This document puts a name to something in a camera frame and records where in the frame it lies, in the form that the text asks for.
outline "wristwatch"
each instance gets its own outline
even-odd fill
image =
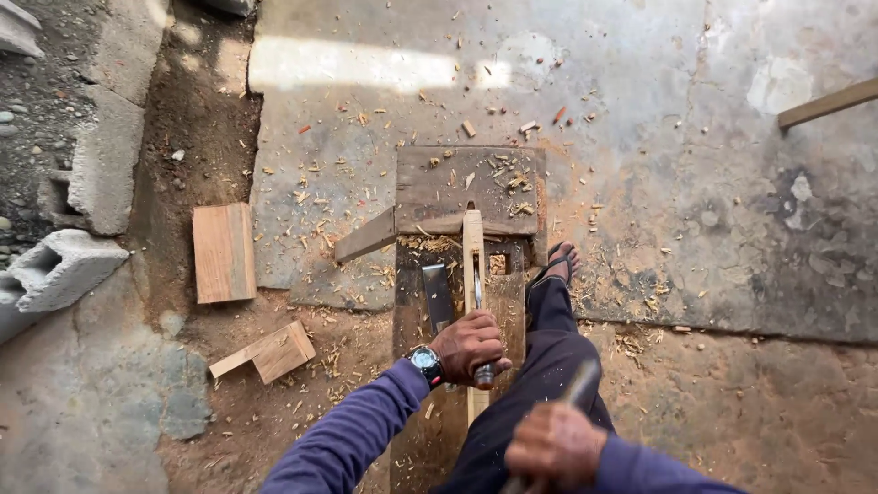
[[[408,359],[415,367],[418,367],[421,374],[427,379],[430,389],[434,389],[442,384],[442,365],[439,362],[439,355],[436,355],[436,352],[428,346],[424,345],[415,348],[408,354]]]

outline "foot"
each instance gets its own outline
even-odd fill
[[[575,276],[577,272],[579,272],[579,251],[577,251],[576,246],[573,245],[573,242],[563,242],[561,247],[555,251],[554,254],[549,258],[549,263],[557,258],[561,258],[563,256],[567,256],[570,259],[571,267],[573,268],[573,275]],[[567,263],[558,263],[552,266],[549,271],[546,272],[546,276],[556,276],[564,281],[565,284],[570,283],[570,280],[567,278],[569,275],[569,271],[567,270]]]

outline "hand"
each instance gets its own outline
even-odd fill
[[[572,405],[538,403],[516,426],[506,464],[514,475],[572,489],[594,482],[606,444],[607,431]]]
[[[489,362],[496,363],[497,374],[512,366],[512,360],[503,358],[497,320],[487,310],[471,311],[427,346],[439,356],[443,378],[451,384],[474,386],[476,368]]]

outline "person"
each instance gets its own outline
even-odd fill
[[[624,493],[741,492],[662,453],[615,434],[591,384],[578,406],[558,400],[585,360],[600,362],[573,319],[568,288],[580,258],[570,242],[526,286],[526,357],[507,392],[471,424],[447,481],[431,492],[499,492],[510,475],[534,479],[529,491]],[[475,369],[503,357],[500,330],[473,310],[416,348],[375,381],[348,394],[296,440],[267,475],[262,494],[348,493],[442,382],[472,385]]]

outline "concrete block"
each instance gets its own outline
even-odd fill
[[[97,124],[80,130],[68,203],[97,235],[125,233],[134,196],[134,166],[143,139],[143,109],[100,85],[86,87]]]
[[[42,30],[37,18],[10,0],[0,0],[0,50],[42,58],[43,50],[36,41]]]
[[[108,0],[110,16],[101,25],[89,76],[122,98],[143,107],[155,58],[168,24],[169,0]]]
[[[250,15],[256,6],[256,0],[201,0],[201,3],[241,17]]]
[[[37,191],[37,206],[40,207],[40,216],[58,229],[88,229],[85,216],[70,206],[69,188],[69,171],[48,171],[41,179],[40,188]]]
[[[128,252],[110,239],[64,229],[49,234],[16,259],[8,272],[26,291],[16,307],[42,312],[67,307],[116,270]]]
[[[26,294],[21,282],[0,271],[0,345],[39,321],[45,312],[22,312],[16,303]]]

